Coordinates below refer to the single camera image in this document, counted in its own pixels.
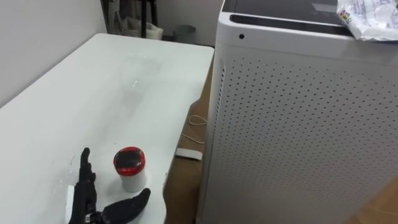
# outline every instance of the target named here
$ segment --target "cup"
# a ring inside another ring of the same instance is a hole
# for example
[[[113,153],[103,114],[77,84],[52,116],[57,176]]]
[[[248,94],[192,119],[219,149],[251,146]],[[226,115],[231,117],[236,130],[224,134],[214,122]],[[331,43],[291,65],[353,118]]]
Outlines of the cup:
[[[116,153],[113,165],[125,191],[138,192],[145,187],[145,163],[145,154],[138,147],[125,147]]]

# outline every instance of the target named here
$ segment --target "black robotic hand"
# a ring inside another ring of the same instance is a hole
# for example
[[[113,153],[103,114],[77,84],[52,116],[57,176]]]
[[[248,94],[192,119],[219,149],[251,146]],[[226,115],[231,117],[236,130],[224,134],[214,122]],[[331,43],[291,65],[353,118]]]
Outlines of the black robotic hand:
[[[97,194],[95,190],[95,173],[88,162],[90,150],[85,148],[80,158],[79,182],[73,194],[72,216],[69,224],[127,224],[135,219],[148,203],[150,190],[144,189],[133,198],[115,202],[96,211]]]

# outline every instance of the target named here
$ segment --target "black stool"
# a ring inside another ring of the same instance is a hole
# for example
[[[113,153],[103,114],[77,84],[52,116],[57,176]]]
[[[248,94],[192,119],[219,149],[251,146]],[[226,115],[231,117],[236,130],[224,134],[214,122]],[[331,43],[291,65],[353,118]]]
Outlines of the black stool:
[[[147,37],[147,2],[150,4],[150,15],[153,25],[157,26],[156,0],[133,0],[141,2],[141,37]]]

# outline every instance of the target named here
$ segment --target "wall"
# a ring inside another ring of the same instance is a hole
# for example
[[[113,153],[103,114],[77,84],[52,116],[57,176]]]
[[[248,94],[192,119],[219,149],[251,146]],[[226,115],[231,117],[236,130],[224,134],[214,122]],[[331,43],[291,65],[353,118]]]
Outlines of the wall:
[[[180,24],[197,28],[197,43],[215,45],[218,14],[223,0],[159,0],[159,26],[165,35],[173,35]]]
[[[100,0],[12,0],[0,7],[0,107],[99,32]]]

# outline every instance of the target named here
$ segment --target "table surface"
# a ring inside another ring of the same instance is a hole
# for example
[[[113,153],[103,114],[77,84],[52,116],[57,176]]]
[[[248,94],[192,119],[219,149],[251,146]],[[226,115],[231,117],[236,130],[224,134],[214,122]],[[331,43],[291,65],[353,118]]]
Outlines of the table surface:
[[[122,190],[112,160],[137,146],[152,194],[132,223],[163,223],[164,184],[213,52],[97,34],[1,108],[2,222],[63,223],[84,147],[97,174],[98,210],[135,196]]]

